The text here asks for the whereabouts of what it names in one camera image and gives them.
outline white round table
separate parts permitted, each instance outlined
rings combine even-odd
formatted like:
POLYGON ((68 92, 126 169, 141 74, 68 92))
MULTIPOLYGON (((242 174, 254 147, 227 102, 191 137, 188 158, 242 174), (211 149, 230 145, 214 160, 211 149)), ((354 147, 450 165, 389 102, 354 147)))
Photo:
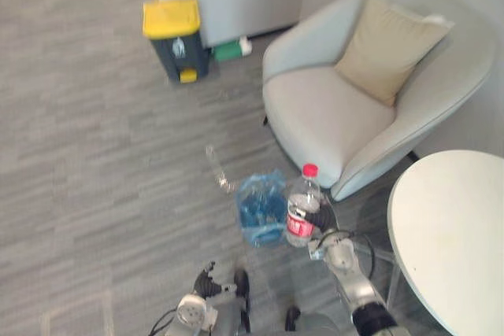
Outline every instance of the white round table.
POLYGON ((388 229, 406 280, 452 334, 504 334, 504 159, 443 151, 399 178, 388 229))

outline green object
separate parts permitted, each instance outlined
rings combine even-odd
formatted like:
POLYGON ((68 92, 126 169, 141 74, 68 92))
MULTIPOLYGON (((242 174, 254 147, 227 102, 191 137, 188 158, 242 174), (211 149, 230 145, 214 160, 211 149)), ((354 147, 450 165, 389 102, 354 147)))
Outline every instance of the green object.
POLYGON ((242 47, 239 45, 239 41, 223 43, 213 48, 213 57, 219 62, 242 57, 242 47))

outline trash bin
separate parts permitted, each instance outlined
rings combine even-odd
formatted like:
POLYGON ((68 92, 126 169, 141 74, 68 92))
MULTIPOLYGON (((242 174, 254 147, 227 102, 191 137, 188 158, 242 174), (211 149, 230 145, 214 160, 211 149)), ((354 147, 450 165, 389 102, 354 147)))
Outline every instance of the trash bin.
POLYGON ((171 80, 190 83, 208 73, 199 26, 198 0, 143 3, 143 34, 171 80))

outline black cable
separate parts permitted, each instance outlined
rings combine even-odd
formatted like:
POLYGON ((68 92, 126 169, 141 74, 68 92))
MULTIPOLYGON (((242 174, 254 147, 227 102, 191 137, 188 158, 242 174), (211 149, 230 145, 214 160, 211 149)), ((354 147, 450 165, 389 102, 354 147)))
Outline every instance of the black cable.
POLYGON ((363 238, 369 247, 369 252, 371 253, 371 269, 369 270, 368 279, 371 279, 372 275, 375 272, 375 260, 376 260, 375 249, 372 246, 371 239, 369 238, 368 235, 354 232, 354 234, 352 236, 350 236, 349 238, 355 238, 355 237, 363 238))
POLYGON ((169 314, 171 314, 172 312, 175 312, 176 311, 176 308, 172 308, 171 310, 168 310, 167 312, 165 312, 161 318, 159 318, 157 320, 157 322, 152 326, 152 329, 150 330, 149 332, 149 336, 154 336, 156 333, 158 333, 160 330, 163 330, 165 329, 172 321, 173 321, 173 318, 171 318, 164 326, 162 326, 161 328, 159 329, 156 329, 156 327, 158 326, 158 324, 169 314))
POLYGON ((158 334, 159 332, 161 332, 162 330, 164 330, 167 326, 169 326, 169 325, 172 323, 173 319, 175 319, 175 316, 173 316, 173 317, 172 317, 172 318, 171 318, 168 322, 166 322, 166 324, 164 324, 163 326, 161 326, 161 327, 159 327, 159 328, 155 329, 155 330, 154 330, 154 332, 153 332, 152 334, 149 334, 149 336, 154 336, 154 335, 158 334))
POLYGON ((340 232, 346 232, 348 235, 345 237, 345 238, 351 238, 353 235, 354 235, 354 232, 353 231, 349 231, 349 230, 333 230, 333 231, 329 231, 327 233, 325 233, 322 238, 319 240, 318 244, 317 244, 317 249, 319 249, 322 244, 325 242, 325 239, 327 239, 328 237, 334 235, 334 234, 338 234, 340 232))

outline blue plastic bag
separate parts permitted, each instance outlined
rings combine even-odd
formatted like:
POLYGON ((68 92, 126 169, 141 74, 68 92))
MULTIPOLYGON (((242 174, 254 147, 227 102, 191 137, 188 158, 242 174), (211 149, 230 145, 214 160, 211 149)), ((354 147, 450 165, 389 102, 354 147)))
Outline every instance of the blue plastic bag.
POLYGON ((284 236, 287 201, 282 193, 285 178, 278 169, 254 174, 235 194, 243 237, 254 247, 273 245, 284 236))

